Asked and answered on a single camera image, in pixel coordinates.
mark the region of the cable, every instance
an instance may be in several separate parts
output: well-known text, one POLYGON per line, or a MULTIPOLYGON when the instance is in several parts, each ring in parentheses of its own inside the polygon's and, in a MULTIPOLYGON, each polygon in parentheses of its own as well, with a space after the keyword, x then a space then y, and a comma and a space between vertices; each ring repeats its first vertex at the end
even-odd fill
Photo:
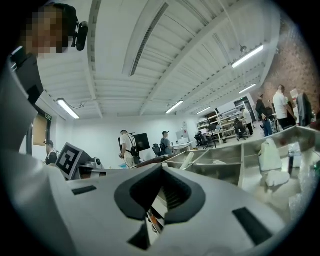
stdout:
POLYGON ((71 106, 70 104, 68 104, 68 105, 69 105, 71 108, 73 108, 73 109, 75 109, 75 110, 78 110, 78 109, 84 108, 85 105, 87 104, 87 102, 88 102, 88 100, 85 101, 84 104, 83 104, 83 102, 81 102, 81 103, 79 104, 80 107, 74 107, 74 106, 71 106))

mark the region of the ceiling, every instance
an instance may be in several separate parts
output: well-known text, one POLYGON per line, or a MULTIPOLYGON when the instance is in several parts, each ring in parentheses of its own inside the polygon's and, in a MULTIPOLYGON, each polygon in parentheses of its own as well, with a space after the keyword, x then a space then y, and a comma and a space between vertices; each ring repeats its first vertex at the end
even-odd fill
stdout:
POLYGON ((83 104, 75 109, 81 119, 163 115, 179 100, 177 114, 219 107, 261 86, 279 39, 279 11, 263 0, 60 2, 88 21, 86 49, 39 57, 41 97, 83 104), (260 45, 262 52, 232 68, 260 45))

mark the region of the desk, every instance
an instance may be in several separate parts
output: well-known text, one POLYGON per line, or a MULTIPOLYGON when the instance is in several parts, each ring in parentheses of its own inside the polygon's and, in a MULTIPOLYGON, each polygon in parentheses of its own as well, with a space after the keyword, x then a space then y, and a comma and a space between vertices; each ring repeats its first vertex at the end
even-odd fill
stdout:
POLYGON ((220 131, 215 131, 215 132, 207 132, 207 134, 206 134, 206 136, 207 137, 211 137, 211 136, 213 136, 213 135, 218 135, 218 137, 219 137, 219 143, 220 143, 220 145, 222 145, 222 139, 221 139, 221 137, 220 137, 220 134, 222 133, 222 130, 220 130, 220 131))
POLYGON ((180 154, 180 153, 182 153, 184 151, 190 151, 190 150, 192 150, 192 142, 174 145, 173 149, 175 151, 177 151, 177 154, 180 154))

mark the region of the office chair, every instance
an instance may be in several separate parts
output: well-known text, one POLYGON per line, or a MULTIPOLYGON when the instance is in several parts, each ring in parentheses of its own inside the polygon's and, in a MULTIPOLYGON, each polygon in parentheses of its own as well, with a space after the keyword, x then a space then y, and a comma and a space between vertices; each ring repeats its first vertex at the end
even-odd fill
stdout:
POLYGON ((207 136, 203 136, 203 137, 204 137, 204 147, 203 147, 204 150, 209 148, 214 149, 214 146, 209 145, 212 141, 214 142, 215 147, 217 147, 216 142, 214 140, 208 138, 207 136))
POLYGON ((234 123, 233 127, 234 127, 237 141, 239 141, 240 139, 246 140, 246 138, 249 138, 242 122, 234 123))
POLYGON ((201 136, 199 134, 196 134, 194 138, 196 140, 196 146, 198 148, 201 147, 203 145, 201 136))
POLYGON ((158 144, 153 144, 153 148, 152 148, 153 152, 155 153, 156 157, 161 157, 163 156, 165 153, 161 150, 161 148, 159 147, 158 144))
POLYGON ((212 145, 209 145, 211 141, 206 136, 198 133, 194 138, 197 141, 197 147, 202 147, 204 150, 214 148, 212 145))

